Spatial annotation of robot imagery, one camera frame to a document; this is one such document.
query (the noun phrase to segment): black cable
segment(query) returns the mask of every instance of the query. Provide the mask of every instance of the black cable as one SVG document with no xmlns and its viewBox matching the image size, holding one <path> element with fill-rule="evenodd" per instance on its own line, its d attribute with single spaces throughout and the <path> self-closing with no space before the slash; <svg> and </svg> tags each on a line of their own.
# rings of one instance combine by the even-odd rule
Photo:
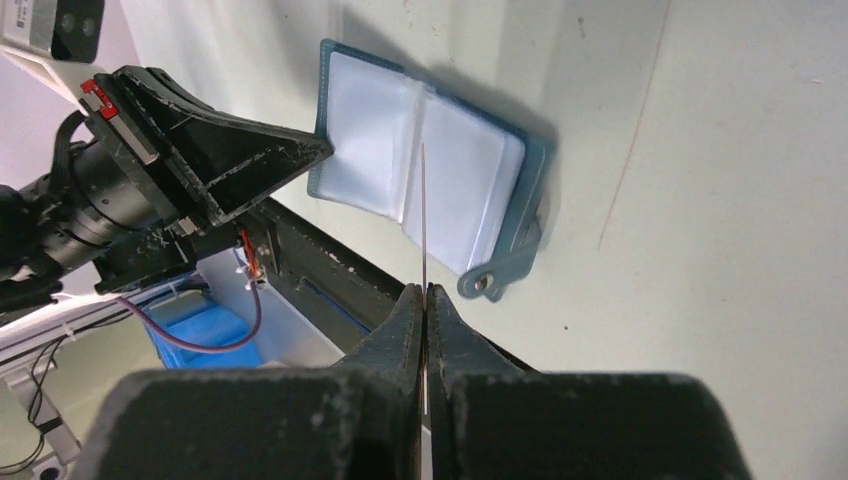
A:
<svg viewBox="0 0 848 480">
<path fill-rule="evenodd" d="M 193 290 L 206 291 L 206 289 L 202 285 L 176 289 L 177 293 L 188 292 Z M 171 293 L 171 291 L 166 291 L 158 295 L 154 295 L 142 302 L 139 302 L 137 306 L 139 308 L 144 308 L 163 297 L 171 295 Z M 133 315 L 134 314 L 128 310 L 116 312 L 111 315 L 108 315 L 107 317 L 95 323 L 80 328 L 75 333 L 82 333 L 88 330 L 94 330 L 95 328 L 109 327 L 115 325 L 116 323 L 122 322 L 127 318 L 132 317 Z M 27 421 L 36 429 L 38 429 L 38 425 L 35 423 L 35 419 L 38 418 L 38 414 L 41 412 L 41 405 L 43 401 L 42 398 L 44 395 L 44 381 L 47 379 L 47 372 L 50 370 L 50 364 L 53 363 L 53 358 L 56 355 L 56 352 L 59 350 L 59 347 L 62 345 L 62 342 L 64 342 L 67 338 L 67 335 L 62 335 L 49 342 L 47 345 L 44 346 L 44 348 L 41 349 L 41 352 L 39 352 L 38 356 L 35 357 L 35 362 L 32 364 L 30 376 L 35 380 L 36 389 L 35 394 L 33 395 L 32 400 L 30 401 L 29 409 L 27 411 Z M 53 350 L 51 350 L 50 355 L 48 356 L 47 365 L 44 368 L 44 372 L 41 374 L 40 378 L 36 379 L 35 369 L 38 367 L 39 362 L 41 362 L 41 358 L 44 357 L 44 354 L 47 353 L 47 350 L 49 350 L 51 347 L 53 348 Z M 41 456 L 41 452 L 44 451 L 44 446 L 44 434 L 41 433 L 41 431 L 39 430 L 38 444 L 35 446 L 35 449 L 33 449 L 32 453 L 27 455 L 23 460 L 19 462 L 10 463 L 8 465 L 0 465 L 0 476 L 6 477 L 16 475 L 28 469 L 30 466 L 32 466 L 33 463 L 35 463 L 36 460 L 38 460 L 38 457 Z M 15 470 L 11 472 L 4 471 L 7 469 Z"/>
<path fill-rule="evenodd" d="M 44 380 L 47 378 L 47 372 L 50 369 L 50 364 L 53 362 L 53 357 L 56 355 L 56 351 L 59 349 L 59 346 L 66 338 L 67 336 L 62 336 L 45 345 L 44 348 L 41 349 L 41 352 L 38 354 L 38 356 L 35 358 L 35 362 L 32 364 L 32 369 L 30 369 L 29 374 L 31 377 L 33 377 L 33 379 L 35 379 L 35 369 L 38 367 L 39 362 L 41 362 L 41 358 L 44 356 L 45 353 L 47 353 L 48 349 L 50 349 L 51 347 L 53 348 L 53 350 L 50 352 L 50 356 L 48 357 L 47 365 L 44 368 L 44 372 L 41 374 L 41 378 L 35 380 L 35 394 L 32 396 L 32 400 L 30 401 L 29 409 L 27 411 L 27 421 L 36 429 L 38 429 L 38 424 L 35 423 L 35 419 L 41 412 Z M 32 466 L 33 463 L 35 463 L 36 460 L 38 460 L 38 457 L 41 456 L 41 452 L 44 451 L 44 443 L 44 433 L 39 430 L 38 444 L 35 446 L 35 449 L 32 451 L 32 453 L 30 453 L 23 460 L 17 463 L 3 465 L 2 467 L 0 467 L 0 470 L 6 470 L 9 468 L 15 469 L 11 472 L 0 472 L 0 475 L 11 476 L 28 469 L 30 466 Z"/>
<path fill-rule="evenodd" d="M 85 115 L 79 110 L 68 115 L 56 130 L 56 141 L 53 143 L 53 165 L 50 167 L 50 183 L 47 193 L 53 199 L 62 198 L 62 189 L 71 184 L 71 173 L 68 162 L 71 155 L 71 137 L 85 121 Z"/>
</svg>

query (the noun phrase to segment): blue bin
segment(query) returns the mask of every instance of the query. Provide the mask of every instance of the blue bin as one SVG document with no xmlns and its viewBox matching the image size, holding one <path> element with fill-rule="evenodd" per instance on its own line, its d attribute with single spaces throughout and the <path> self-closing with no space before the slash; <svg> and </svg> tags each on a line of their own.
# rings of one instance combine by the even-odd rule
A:
<svg viewBox="0 0 848 480">
<path fill-rule="evenodd" d="M 155 304 L 145 312 L 171 335 L 198 345 L 230 345 L 250 331 L 250 326 L 241 317 L 200 294 Z M 207 354 L 172 345 L 149 328 L 147 332 L 166 368 L 255 368 L 262 365 L 259 350 L 252 340 L 232 352 Z"/>
</svg>

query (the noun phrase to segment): open card holder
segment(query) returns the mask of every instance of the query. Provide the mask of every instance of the open card holder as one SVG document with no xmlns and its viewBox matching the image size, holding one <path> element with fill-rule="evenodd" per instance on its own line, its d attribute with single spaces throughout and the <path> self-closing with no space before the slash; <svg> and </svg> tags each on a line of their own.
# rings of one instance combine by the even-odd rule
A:
<svg viewBox="0 0 848 480">
<path fill-rule="evenodd" d="M 310 196 L 388 217 L 420 246 L 424 154 L 427 251 L 460 276 L 460 295 L 496 302 L 530 273 L 550 142 L 329 39 L 320 82 L 315 133 L 334 154 L 309 172 Z"/>
</svg>

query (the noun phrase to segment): purple cable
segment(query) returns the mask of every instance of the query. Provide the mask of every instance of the purple cable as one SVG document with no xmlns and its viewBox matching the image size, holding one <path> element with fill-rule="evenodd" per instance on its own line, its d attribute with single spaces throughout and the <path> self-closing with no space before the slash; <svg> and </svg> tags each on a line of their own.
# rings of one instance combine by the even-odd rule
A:
<svg viewBox="0 0 848 480">
<path fill-rule="evenodd" d="M 256 333 L 259 332 L 259 326 L 262 325 L 262 304 L 259 301 L 259 292 L 256 288 L 256 282 L 251 280 L 249 285 L 250 292 L 253 294 L 253 304 L 256 306 L 256 320 L 254 320 L 253 322 L 253 328 L 250 329 L 250 332 L 248 332 L 247 335 L 238 342 L 231 343 L 229 345 L 222 345 L 220 347 L 197 345 L 196 343 L 191 343 L 179 339 L 168 333 L 167 330 L 159 326 L 159 324 L 154 322 L 153 319 L 150 318 L 150 316 L 144 313 L 142 309 L 138 308 L 134 303 L 130 302 L 126 298 L 115 297 L 115 302 L 126 307 L 127 310 L 134 313 L 138 318 L 140 318 L 141 321 L 144 322 L 144 324 L 147 325 L 148 328 L 156 332 L 157 335 L 164 338 L 169 343 L 176 345 L 177 347 L 197 353 L 227 353 L 247 345 L 247 342 L 251 341 L 253 337 L 256 336 Z"/>
</svg>

